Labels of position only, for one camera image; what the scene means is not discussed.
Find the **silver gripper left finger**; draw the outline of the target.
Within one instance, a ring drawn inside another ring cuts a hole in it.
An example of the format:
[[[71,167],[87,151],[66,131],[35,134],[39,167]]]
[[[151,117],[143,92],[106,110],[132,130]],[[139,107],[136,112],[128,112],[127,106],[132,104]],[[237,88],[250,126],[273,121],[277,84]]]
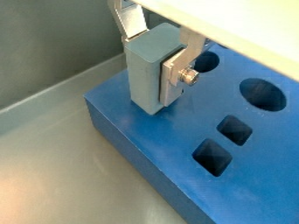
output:
[[[107,0],[124,42],[144,34],[148,29],[143,7],[132,0]]]

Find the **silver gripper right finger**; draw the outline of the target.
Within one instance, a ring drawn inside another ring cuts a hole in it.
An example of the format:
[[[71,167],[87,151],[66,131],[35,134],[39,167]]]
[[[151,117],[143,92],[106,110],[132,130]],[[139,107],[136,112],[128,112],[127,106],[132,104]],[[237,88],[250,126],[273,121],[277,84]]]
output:
[[[187,27],[181,28],[181,43],[183,49],[173,55],[162,67],[160,103],[168,107],[183,93],[183,84],[193,86],[199,73],[194,69],[195,59],[215,44],[202,34]]]

